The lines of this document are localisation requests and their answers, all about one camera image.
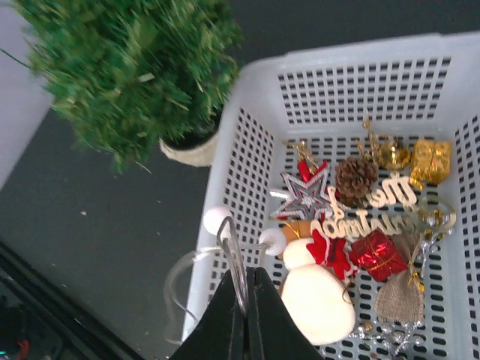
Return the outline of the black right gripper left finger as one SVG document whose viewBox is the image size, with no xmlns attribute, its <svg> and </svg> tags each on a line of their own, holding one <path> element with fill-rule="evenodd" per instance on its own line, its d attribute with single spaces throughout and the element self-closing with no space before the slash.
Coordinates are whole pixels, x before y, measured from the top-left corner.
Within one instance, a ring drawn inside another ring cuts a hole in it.
<svg viewBox="0 0 480 360">
<path fill-rule="evenodd" d="M 170 356 L 172 360 L 243 359 L 245 318 L 232 275 L 225 273 L 196 328 Z"/>
</svg>

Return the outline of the white ball string lights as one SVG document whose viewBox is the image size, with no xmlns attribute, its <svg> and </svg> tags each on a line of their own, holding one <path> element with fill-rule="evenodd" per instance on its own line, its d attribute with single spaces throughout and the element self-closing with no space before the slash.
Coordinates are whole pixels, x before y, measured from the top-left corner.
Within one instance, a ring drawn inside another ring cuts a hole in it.
<svg viewBox="0 0 480 360">
<path fill-rule="evenodd" d="M 174 307 L 178 307 L 190 316 L 196 324 L 200 322 L 200 319 L 179 301 L 176 293 L 176 281 L 184 271 L 206 257 L 214 254 L 224 254 L 232 275 L 236 302 L 241 309 L 241 313 L 245 316 L 248 313 L 248 286 L 242 250 L 259 251 L 259 264 L 262 264 L 265 256 L 274 257 L 282 254 L 287 246 L 285 235 L 280 229 L 274 228 L 264 230 L 256 244 L 241 245 L 237 236 L 233 215 L 223 206 L 210 208 L 203 215 L 202 224 L 209 234 L 215 236 L 216 245 L 193 250 L 181 257 L 169 270 L 163 286 L 163 300 L 165 301 L 166 312 L 169 317 L 164 337 L 168 343 L 173 345 L 182 344 L 182 340 L 173 337 L 178 324 Z"/>
</svg>

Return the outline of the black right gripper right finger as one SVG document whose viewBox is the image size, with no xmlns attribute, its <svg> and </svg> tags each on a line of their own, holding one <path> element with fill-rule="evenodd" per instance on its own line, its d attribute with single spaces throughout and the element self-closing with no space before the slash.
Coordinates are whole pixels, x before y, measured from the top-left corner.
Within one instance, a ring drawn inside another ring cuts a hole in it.
<svg viewBox="0 0 480 360">
<path fill-rule="evenodd" d="M 246 359 L 322 358 L 294 324 L 264 268 L 247 269 L 247 288 Z"/>
</svg>

